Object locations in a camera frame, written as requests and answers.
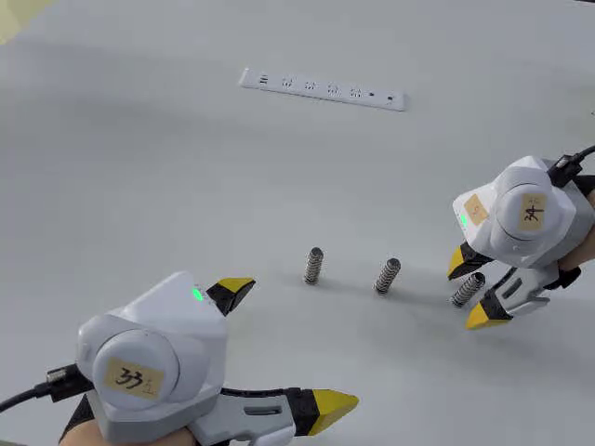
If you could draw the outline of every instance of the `white power strip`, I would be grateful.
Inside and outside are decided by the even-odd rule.
[[[240,79],[240,86],[396,112],[405,111],[404,93],[366,88],[361,85],[341,84],[334,81],[320,81],[296,74],[276,75],[246,68]]]

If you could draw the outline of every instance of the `coil spring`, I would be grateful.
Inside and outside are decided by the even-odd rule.
[[[306,273],[304,274],[304,282],[314,284],[318,282],[318,276],[323,266],[324,253],[319,247],[314,247],[308,254],[308,263],[306,264]]]
[[[485,276],[480,272],[474,272],[471,276],[460,286],[456,293],[450,298],[451,304],[457,308],[463,307],[474,297],[478,291],[485,285]]]
[[[399,274],[400,270],[401,262],[397,258],[390,258],[386,265],[382,267],[380,276],[374,284],[376,291],[381,295],[386,294],[389,291],[392,281],[394,281],[394,278],[397,277],[397,274]]]

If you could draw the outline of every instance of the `handwritten number label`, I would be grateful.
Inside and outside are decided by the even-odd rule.
[[[140,364],[110,358],[103,384],[118,392],[146,400],[156,400],[164,372]]]
[[[130,388],[138,387],[143,383],[141,372],[134,372],[134,376],[133,376],[132,374],[130,374],[130,371],[126,367],[122,367],[122,371],[123,372],[120,375],[120,378],[122,378],[122,379],[117,380],[115,382],[115,384],[117,384],[118,386],[123,386],[125,384],[128,384],[130,381],[136,381],[136,383],[134,383],[132,386],[126,387],[126,388],[130,389]]]

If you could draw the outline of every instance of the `outlet hole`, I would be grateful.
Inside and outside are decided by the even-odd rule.
[[[328,88],[326,89],[328,96],[340,96],[341,91],[338,89],[337,85],[329,84]]]

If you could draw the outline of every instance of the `cable connector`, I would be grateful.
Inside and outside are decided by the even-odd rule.
[[[76,364],[50,370],[46,374],[46,382],[35,387],[47,387],[47,395],[53,402],[75,397],[94,388],[93,383],[81,374]]]
[[[595,152],[595,146],[584,149],[574,155],[563,155],[548,169],[551,184],[556,188],[563,188],[583,170],[581,163],[587,155]]]

